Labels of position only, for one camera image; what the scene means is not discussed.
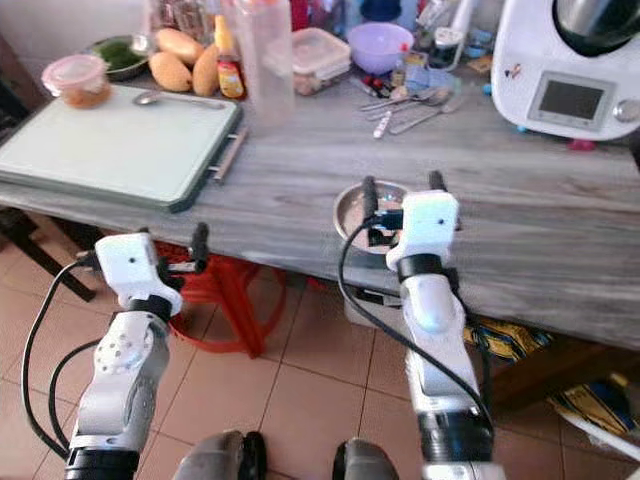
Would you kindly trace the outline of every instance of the cutting board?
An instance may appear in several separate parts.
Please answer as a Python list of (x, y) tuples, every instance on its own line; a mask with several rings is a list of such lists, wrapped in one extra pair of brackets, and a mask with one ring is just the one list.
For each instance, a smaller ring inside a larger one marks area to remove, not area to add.
[(56, 99), (0, 147), (0, 179), (55, 191), (179, 211), (194, 201), (241, 117), (225, 108), (133, 98), (113, 86), (106, 103), (79, 110)]

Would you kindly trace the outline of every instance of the wooden table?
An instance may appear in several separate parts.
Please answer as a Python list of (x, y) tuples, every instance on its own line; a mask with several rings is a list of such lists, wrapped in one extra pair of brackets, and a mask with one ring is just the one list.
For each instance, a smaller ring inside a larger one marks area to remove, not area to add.
[[(116, 230), (146, 226), (181, 244), (205, 221), (216, 253), (335, 279), (336, 196), (367, 174), (424, 189), (438, 169), (461, 204), (453, 263), (476, 311), (639, 349), (640, 174), (626, 146), (572, 152), (565, 140), (518, 134), (479, 88), (457, 113), (376, 141), (356, 108), (368, 101), (348, 83), (299, 97), (295, 118), (250, 137), (225, 184), (207, 185), (183, 213), (9, 184), (0, 204)], [(397, 290), (379, 257), (354, 255), (347, 279)]]

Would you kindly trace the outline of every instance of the metal spoon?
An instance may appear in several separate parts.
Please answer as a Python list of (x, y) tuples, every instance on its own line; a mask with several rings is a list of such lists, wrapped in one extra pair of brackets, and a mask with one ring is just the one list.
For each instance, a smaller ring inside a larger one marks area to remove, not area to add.
[(440, 115), (441, 113), (443, 114), (453, 113), (462, 106), (462, 104), (466, 101), (466, 99), (467, 98), (465, 95), (462, 95), (462, 94), (455, 95), (453, 98), (451, 98), (451, 100), (449, 100), (447, 103), (445, 103), (441, 107), (434, 108), (429, 113), (422, 115), (418, 118), (415, 118), (413, 120), (408, 120), (406, 122), (400, 123), (399, 125), (393, 126), (389, 130), (389, 133), (391, 133), (392, 135), (399, 135), (403, 132), (406, 132), (410, 128), (415, 127), (416, 125), (421, 124), (422, 122), (426, 122), (430, 118)]
[[(441, 105), (447, 100), (453, 93), (449, 87), (433, 87), (433, 89), (429, 88), (424, 90), (423, 92), (418, 92), (416, 95), (410, 98), (410, 102), (398, 105), (396, 107), (391, 107), (390, 110), (395, 114), (399, 112), (404, 112), (405, 110), (411, 110), (416, 107), (424, 107), (424, 106), (432, 106), (435, 107), (437, 105)], [(367, 117), (367, 120), (370, 122), (375, 120), (380, 120), (384, 117), (386, 112), (383, 113), (374, 113)]]
[(132, 101), (136, 105), (151, 105), (153, 103), (159, 102), (161, 99), (164, 100), (173, 100), (176, 102), (185, 102), (200, 105), (203, 107), (213, 108), (214, 110), (222, 110), (224, 107), (223, 103), (211, 103), (208, 100), (199, 99), (199, 98), (189, 98), (189, 97), (174, 97), (173, 95), (167, 95), (163, 92), (159, 92), (157, 90), (147, 90), (146, 92), (142, 92), (140, 95), (136, 96)]

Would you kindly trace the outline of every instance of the red plastic stool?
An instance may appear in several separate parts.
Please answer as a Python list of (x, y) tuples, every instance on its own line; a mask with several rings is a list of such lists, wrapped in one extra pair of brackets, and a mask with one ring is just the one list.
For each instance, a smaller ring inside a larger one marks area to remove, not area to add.
[[(167, 257), (170, 263), (186, 261), (189, 258), (183, 247), (164, 242), (156, 242), (158, 256)], [(247, 289), (258, 273), (260, 265), (220, 255), (209, 255), (207, 268), (200, 275), (185, 275), (185, 284), (180, 292), (191, 303), (218, 304), (231, 324), (237, 340), (204, 341), (187, 333), (187, 324), (181, 315), (170, 321), (174, 335), (196, 347), (214, 353), (247, 352), (255, 358), (264, 352), (265, 338), (282, 317), (287, 301), (286, 278), (284, 272), (273, 269), (281, 286), (280, 298), (266, 323), (256, 319), (247, 295)]]

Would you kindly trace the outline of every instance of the tiled floor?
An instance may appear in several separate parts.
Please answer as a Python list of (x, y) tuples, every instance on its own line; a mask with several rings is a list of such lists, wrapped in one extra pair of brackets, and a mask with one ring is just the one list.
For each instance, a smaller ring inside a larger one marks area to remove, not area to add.
[[(66, 255), (47, 245), (55, 256)], [(46, 413), (49, 369), (75, 345), (101, 335), (114, 297), (100, 282), (86, 304), (62, 289), (45, 320), (33, 356), (33, 403)], [(15, 249), (0, 252), (0, 478), (54, 480), (63, 464), (29, 430), (20, 406), (19, 357), (49, 276)], [(274, 305), (277, 285), (268, 274), (251, 287), (261, 315)], [(214, 307), (189, 309), (193, 331), (206, 338), (228, 334)], [(172, 339), (171, 362), (158, 393), (152, 434), (138, 478), (169, 480), (182, 456), (201, 438), (227, 428), (260, 429), (267, 440), (270, 480), (330, 478), (337, 445), (359, 435), (385, 448), (402, 479), (418, 479), (420, 451), (408, 401), (403, 351), (380, 333), (347, 322), (332, 289), (318, 292), (292, 281), (282, 322), (267, 353), (212, 355)], [(72, 428), (90, 355), (71, 362), (58, 390), (65, 430)], [(561, 422), (545, 404), (497, 425), (495, 457), (509, 479), (616, 480), (637, 467), (602, 452)]]

